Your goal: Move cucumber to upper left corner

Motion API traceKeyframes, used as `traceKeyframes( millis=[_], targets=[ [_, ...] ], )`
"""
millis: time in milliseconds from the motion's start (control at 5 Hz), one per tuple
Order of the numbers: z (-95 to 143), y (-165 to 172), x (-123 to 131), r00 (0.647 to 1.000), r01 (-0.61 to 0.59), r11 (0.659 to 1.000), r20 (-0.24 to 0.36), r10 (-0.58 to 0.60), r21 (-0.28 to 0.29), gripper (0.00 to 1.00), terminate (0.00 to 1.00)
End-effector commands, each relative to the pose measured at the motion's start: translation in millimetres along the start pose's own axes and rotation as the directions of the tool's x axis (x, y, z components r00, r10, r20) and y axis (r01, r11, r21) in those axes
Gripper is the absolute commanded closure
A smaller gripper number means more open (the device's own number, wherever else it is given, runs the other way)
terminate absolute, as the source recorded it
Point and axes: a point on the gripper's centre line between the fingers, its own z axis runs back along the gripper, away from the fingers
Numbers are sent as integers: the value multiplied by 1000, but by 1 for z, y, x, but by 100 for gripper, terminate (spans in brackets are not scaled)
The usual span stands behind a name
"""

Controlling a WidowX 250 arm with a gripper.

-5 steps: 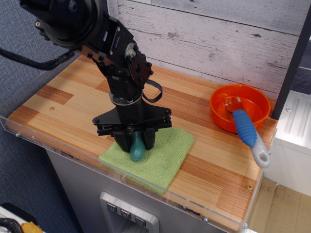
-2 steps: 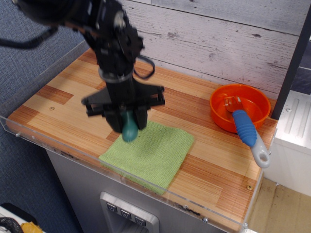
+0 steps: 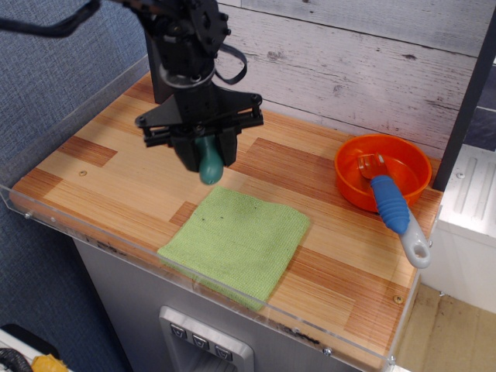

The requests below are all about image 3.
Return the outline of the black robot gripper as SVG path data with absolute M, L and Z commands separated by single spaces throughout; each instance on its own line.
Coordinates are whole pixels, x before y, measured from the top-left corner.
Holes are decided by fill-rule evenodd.
M 162 104 L 136 118 L 147 146 L 173 147 L 188 171 L 198 173 L 196 140 L 213 137 L 226 167 L 236 161 L 237 136 L 264 124 L 262 97 L 221 88 L 212 82 L 176 89 Z

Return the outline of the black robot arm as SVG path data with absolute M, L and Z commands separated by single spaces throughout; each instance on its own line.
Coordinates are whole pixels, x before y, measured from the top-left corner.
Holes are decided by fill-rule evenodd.
M 215 1 L 124 1 L 155 46 L 159 75 L 170 95 L 138 116 L 147 146 L 174 149 L 189 171 L 205 184 L 220 180 L 236 161 L 237 136 L 264 123 L 257 93 L 217 86 L 215 60 L 220 52 L 247 63 L 243 53 L 225 44 L 228 15 Z

